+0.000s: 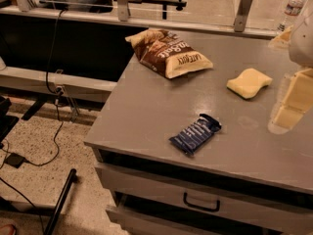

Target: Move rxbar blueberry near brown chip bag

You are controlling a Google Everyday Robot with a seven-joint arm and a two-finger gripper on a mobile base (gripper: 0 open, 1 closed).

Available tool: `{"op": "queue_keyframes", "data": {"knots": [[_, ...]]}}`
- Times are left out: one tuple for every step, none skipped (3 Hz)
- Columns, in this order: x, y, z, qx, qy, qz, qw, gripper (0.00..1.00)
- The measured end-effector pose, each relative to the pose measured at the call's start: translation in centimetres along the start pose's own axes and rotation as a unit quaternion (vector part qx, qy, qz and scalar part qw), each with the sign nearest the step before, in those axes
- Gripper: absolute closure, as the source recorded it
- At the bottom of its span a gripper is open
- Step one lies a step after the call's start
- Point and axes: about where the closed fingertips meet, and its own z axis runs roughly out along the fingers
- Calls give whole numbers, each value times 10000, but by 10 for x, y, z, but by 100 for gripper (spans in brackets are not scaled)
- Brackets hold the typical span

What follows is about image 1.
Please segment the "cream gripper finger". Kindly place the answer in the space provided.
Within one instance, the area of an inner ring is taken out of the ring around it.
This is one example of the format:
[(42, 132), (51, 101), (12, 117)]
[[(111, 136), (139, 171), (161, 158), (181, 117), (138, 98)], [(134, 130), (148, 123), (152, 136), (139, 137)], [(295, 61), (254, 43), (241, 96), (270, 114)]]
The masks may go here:
[(272, 123), (292, 130), (313, 107), (313, 70), (306, 68), (293, 76), (285, 76), (278, 102), (272, 113)]
[(288, 47), (291, 38), (292, 26), (287, 27), (284, 31), (280, 32), (274, 39), (275, 46)]

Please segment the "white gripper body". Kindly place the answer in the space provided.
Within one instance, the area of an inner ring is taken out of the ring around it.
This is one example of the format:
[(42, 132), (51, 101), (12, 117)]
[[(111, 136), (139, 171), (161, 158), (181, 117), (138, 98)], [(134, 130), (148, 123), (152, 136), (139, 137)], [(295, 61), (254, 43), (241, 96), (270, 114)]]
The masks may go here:
[(290, 59), (303, 67), (313, 68), (313, 5), (307, 4), (291, 30)]

